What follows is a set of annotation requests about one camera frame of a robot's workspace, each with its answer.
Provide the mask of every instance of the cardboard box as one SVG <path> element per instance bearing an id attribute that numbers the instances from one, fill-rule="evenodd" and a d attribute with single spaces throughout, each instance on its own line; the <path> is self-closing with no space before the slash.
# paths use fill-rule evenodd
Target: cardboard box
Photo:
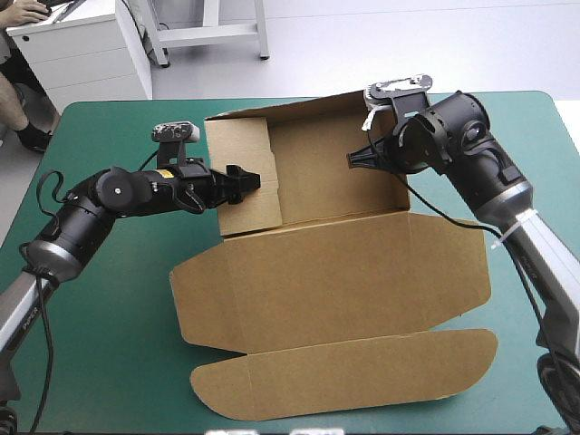
<path id="1" fill-rule="evenodd" d="M 366 114 L 353 92 L 206 120 L 214 168 L 262 175 L 259 191 L 218 211 L 224 243 L 170 276 L 184 339 L 246 354 L 191 375 L 222 415 L 435 400 L 493 361 L 490 331 L 427 332 L 489 299 L 483 235 L 409 212 L 387 173 L 348 169 Z"/>

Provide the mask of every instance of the cardboard lid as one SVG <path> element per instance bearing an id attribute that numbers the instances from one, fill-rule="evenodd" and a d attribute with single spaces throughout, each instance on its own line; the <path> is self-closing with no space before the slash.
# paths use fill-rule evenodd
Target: cardboard lid
<path id="1" fill-rule="evenodd" d="M 213 411 L 246 421 L 430 401 L 476 383 L 497 347 L 487 330 L 378 337 L 203 365 L 191 384 Z"/>
<path id="2" fill-rule="evenodd" d="M 408 212 L 227 239 L 170 281 L 183 338 L 242 353 L 423 331 L 490 296 L 482 233 Z"/>

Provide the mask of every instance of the white table leg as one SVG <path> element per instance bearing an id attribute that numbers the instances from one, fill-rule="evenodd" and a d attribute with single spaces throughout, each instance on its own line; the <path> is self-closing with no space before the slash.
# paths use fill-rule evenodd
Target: white table leg
<path id="1" fill-rule="evenodd" d="M 270 52 L 268 50 L 264 2 L 263 0 L 254 0 L 254 4 L 256 6 L 257 39 L 260 42 L 260 58 L 265 60 L 270 57 Z"/>

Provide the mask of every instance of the sticker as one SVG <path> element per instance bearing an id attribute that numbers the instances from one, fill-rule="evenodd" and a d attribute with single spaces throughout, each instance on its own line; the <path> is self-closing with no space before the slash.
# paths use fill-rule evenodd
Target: sticker
<path id="1" fill-rule="evenodd" d="M 172 179 L 174 175 L 166 169 L 155 169 L 164 179 Z"/>

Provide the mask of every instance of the box flap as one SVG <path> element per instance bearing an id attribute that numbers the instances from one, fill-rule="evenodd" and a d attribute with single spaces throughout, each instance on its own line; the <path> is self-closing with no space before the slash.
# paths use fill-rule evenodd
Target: box flap
<path id="1" fill-rule="evenodd" d="M 242 204 L 223 204 L 217 208 L 222 236 L 282 225 L 278 199 L 278 176 L 265 118 L 206 121 L 213 169 L 226 171 L 226 165 L 237 164 L 260 174 L 261 187 L 247 195 Z"/>
<path id="2" fill-rule="evenodd" d="M 360 113 L 367 112 L 363 98 L 363 91 L 347 92 L 323 98 L 314 98 L 312 100 L 278 104 L 275 106 L 243 109 L 241 111 L 227 111 L 216 116 L 210 116 L 206 119 L 208 121 L 213 121 L 232 120 L 236 118 L 266 118 L 269 125 L 275 125 L 278 122 L 313 118 L 318 115 L 325 115 L 344 110 L 358 111 Z"/>
<path id="3" fill-rule="evenodd" d="M 431 401 L 476 383 L 497 347 L 487 330 L 378 337 L 203 365 L 191 384 L 211 410 L 245 421 Z"/>
<path id="4" fill-rule="evenodd" d="M 188 343 L 242 353 L 423 331 L 490 295 L 482 233 L 408 212 L 227 239 L 171 285 Z"/>

